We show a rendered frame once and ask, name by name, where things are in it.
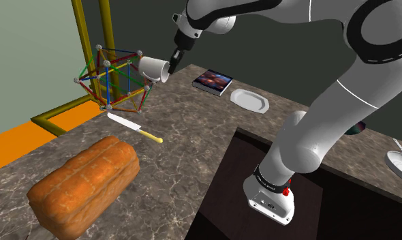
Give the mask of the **dark green round thing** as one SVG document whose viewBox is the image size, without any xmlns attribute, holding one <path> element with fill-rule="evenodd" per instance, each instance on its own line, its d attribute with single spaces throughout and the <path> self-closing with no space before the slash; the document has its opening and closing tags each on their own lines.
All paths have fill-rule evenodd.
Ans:
<svg viewBox="0 0 402 240">
<path fill-rule="evenodd" d="M 361 133 L 366 128 L 366 123 L 359 121 L 345 132 L 345 135 L 355 135 Z"/>
</svg>

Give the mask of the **book with dark cover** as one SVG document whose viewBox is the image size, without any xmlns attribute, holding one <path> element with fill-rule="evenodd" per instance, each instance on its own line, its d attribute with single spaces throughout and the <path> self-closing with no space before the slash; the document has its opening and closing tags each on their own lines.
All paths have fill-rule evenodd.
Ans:
<svg viewBox="0 0 402 240">
<path fill-rule="evenodd" d="M 221 96 L 230 86 L 233 77 L 214 70 L 207 70 L 192 82 L 192 86 L 216 96 Z"/>
</svg>

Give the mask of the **white round plate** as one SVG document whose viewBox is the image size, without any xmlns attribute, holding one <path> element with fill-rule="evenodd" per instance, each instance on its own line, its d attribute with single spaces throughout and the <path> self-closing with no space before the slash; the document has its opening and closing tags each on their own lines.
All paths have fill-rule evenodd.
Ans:
<svg viewBox="0 0 402 240">
<path fill-rule="evenodd" d="M 384 157 L 387 166 L 402 178 L 402 152 L 388 151 Z"/>
</svg>

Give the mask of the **white mug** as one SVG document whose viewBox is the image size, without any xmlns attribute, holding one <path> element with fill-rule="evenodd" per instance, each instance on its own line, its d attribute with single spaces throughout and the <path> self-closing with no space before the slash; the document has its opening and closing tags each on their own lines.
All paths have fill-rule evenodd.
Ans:
<svg viewBox="0 0 402 240">
<path fill-rule="evenodd" d="M 169 77 L 170 63 L 161 59 L 142 57 L 138 64 L 140 75 L 153 82 L 165 83 Z"/>
</svg>

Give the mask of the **white octagonal plate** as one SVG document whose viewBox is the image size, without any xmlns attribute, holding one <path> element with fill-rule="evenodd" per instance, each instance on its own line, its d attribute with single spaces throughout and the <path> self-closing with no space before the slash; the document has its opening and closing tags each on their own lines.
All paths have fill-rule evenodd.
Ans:
<svg viewBox="0 0 402 240">
<path fill-rule="evenodd" d="M 245 89 L 234 90 L 230 101 L 254 113 L 264 114 L 269 109 L 269 103 L 265 97 Z"/>
</svg>

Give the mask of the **loaf of bread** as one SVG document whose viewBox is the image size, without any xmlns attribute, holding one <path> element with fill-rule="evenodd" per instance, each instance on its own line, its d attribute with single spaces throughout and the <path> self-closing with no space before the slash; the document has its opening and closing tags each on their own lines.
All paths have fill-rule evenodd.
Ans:
<svg viewBox="0 0 402 240">
<path fill-rule="evenodd" d="M 27 198 L 40 225 L 58 240 L 76 240 L 139 170 L 134 148 L 107 136 L 37 182 Z"/>
</svg>

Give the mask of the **colourful rod and ball frame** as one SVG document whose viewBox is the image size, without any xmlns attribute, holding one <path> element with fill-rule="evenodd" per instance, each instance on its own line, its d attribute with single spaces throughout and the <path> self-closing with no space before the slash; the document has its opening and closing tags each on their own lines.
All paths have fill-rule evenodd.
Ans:
<svg viewBox="0 0 402 240">
<path fill-rule="evenodd" d="M 146 77 L 137 78 L 132 71 L 137 71 L 135 61 L 143 58 L 142 51 L 117 50 L 104 48 L 98 44 L 97 51 L 74 82 L 80 85 L 101 110 L 127 112 L 118 105 L 126 100 L 133 104 L 131 113 L 142 112 L 146 98 L 151 92 L 153 82 Z"/>
</svg>

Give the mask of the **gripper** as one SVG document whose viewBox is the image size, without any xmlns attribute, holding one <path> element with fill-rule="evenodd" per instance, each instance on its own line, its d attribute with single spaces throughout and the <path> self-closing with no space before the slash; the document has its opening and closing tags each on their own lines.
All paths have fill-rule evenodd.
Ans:
<svg viewBox="0 0 402 240">
<path fill-rule="evenodd" d="M 169 64 L 168 69 L 169 74 L 173 74 L 177 65 L 180 63 L 184 55 L 184 50 L 191 50 L 196 42 L 196 39 L 185 35 L 180 29 L 177 29 L 176 35 L 174 37 L 174 43 L 176 44 L 176 49 L 174 50 Z"/>
</svg>

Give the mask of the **yellow metal railing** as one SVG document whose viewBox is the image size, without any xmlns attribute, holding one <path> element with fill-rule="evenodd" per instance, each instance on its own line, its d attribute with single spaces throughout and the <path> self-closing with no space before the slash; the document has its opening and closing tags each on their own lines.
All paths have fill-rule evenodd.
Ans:
<svg viewBox="0 0 402 240">
<path fill-rule="evenodd" d="M 84 60 L 86 61 L 87 67 L 90 70 L 94 70 L 94 64 L 89 63 L 92 55 L 91 43 L 89 40 L 89 33 L 87 30 L 87 24 L 84 17 L 84 10 L 82 6 L 82 0 L 71 0 L 72 8 L 74 11 L 74 16 L 76 19 L 76 25 L 80 37 L 80 42 L 82 46 L 82 51 L 84 54 Z M 110 13 L 110 0 L 97 0 L 99 3 L 99 12 L 102 21 L 102 30 L 104 33 L 104 42 L 107 47 L 115 48 L 114 46 L 114 35 L 112 29 L 112 19 Z M 89 93 L 78 99 L 75 99 L 71 102 L 53 108 L 49 111 L 46 111 L 40 115 L 31 118 L 31 121 L 43 128 L 44 130 L 50 132 L 55 136 L 60 136 L 66 133 L 66 130 L 60 128 L 59 126 L 51 123 L 49 121 L 50 118 L 57 116 L 61 113 L 64 113 L 67 110 L 70 110 L 78 105 L 84 104 L 88 101 L 95 101 L 93 96 Z"/>
</svg>

